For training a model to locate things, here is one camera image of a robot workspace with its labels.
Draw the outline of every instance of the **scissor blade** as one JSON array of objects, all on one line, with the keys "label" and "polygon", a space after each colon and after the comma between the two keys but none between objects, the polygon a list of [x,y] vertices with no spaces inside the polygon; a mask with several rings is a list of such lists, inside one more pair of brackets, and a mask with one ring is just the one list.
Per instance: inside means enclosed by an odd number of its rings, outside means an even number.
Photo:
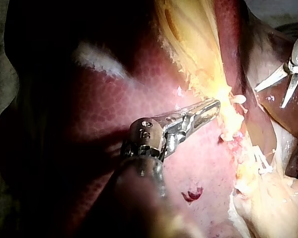
[{"label": "scissor blade", "polygon": [[268,78],[255,87],[255,92],[260,92],[265,88],[268,88],[275,83],[285,78],[288,73],[285,71],[285,64],[282,64],[275,72],[273,72]]},{"label": "scissor blade", "polygon": [[293,96],[297,86],[298,86],[298,73],[295,73],[291,77],[288,89],[286,91],[286,94],[284,96],[284,99],[282,101],[280,108],[285,108],[285,106],[289,102],[290,98]]}]

